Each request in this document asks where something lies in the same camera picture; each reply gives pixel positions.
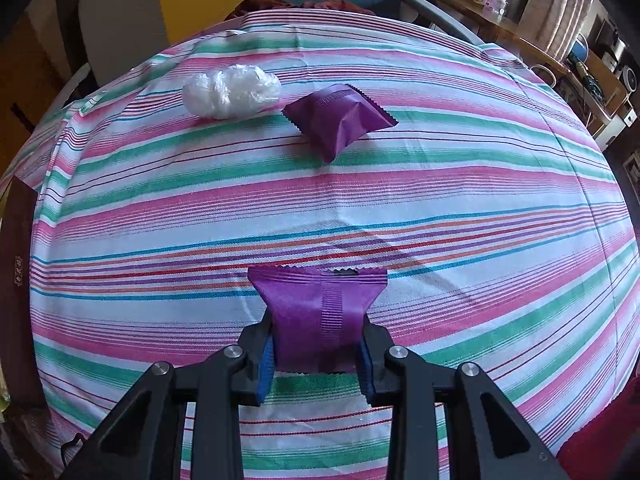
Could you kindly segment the pink patterned curtain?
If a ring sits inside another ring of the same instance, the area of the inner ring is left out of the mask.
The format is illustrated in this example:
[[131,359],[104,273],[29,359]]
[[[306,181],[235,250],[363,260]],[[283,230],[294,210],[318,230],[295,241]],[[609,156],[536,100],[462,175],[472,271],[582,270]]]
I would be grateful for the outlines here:
[[528,0],[518,34],[555,61],[570,53],[593,0]]

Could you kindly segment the purple snack packet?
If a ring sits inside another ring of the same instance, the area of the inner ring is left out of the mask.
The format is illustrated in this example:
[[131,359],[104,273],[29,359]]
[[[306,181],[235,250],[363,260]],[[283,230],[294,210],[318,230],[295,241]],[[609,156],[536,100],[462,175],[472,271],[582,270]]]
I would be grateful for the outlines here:
[[271,315],[279,372],[355,370],[364,318],[386,289],[386,270],[251,266],[247,277]]
[[283,115],[306,136],[325,164],[365,134],[398,121],[352,84],[332,86],[288,104]]

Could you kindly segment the dark red cloth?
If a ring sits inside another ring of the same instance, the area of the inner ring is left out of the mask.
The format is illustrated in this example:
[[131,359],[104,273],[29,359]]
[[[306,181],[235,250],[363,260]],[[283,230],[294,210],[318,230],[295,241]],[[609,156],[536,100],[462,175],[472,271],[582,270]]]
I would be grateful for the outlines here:
[[262,10],[278,9],[323,9],[374,15],[374,12],[347,0],[307,0],[303,3],[292,3],[286,0],[242,0],[233,11],[226,16],[226,21],[246,14]]

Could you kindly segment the striped bed sheet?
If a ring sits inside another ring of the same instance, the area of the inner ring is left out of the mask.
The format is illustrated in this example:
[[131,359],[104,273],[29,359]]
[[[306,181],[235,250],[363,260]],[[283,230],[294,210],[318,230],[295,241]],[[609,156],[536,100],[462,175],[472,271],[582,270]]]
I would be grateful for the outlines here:
[[[190,114],[231,64],[291,103],[352,84],[396,118],[330,164],[278,108]],[[570,107],[493,44],[375,16],[248,14],[43,118],[6,170],[38,195],[27,419],[60,470],[154,361],[231,344],[264,304],[253,264],[379,266],[370,315],[427,361],[480,364],[552,451],[602,412],[639,353],[639,252],[620,187]]]

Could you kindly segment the gold tin box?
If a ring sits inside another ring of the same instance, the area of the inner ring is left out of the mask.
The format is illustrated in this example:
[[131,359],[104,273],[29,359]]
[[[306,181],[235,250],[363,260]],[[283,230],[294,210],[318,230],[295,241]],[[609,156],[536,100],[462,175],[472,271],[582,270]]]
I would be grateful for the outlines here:
[[11,403],[46,405],[35,357],[29,307],[29,256],[37,192],[12,178],[1,220],[1,369]]

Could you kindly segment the wooden side desk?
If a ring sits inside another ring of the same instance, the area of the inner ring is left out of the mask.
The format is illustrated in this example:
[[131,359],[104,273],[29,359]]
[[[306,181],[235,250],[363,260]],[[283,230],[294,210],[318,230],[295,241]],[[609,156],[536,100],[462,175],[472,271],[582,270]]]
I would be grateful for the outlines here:
[[565,78],[575,88],[578,96],[584,99],[588,118],[585,121],[588,131],[598,147],[605,151],[627,127],[625,118],[631,115],[636,118],[634,108],[629,102],[629,93],[615,75],[604,65],[591,50],[588,51],[586,66],[588,72],[600,84],[604,93],[602,103],[598,102],[582,85],[577,75],[564,63],[555,61],[543,50],[526,41],[518,31],[518,25],[498,14],[485,11],[479,4],[471,0],[427,0],[431,3],[442,3],[450,6],[466,18],[478,25],[478,33],[485,41],[506,40],[514,44],[518,53],[536,64],[547,66],[556,78]]

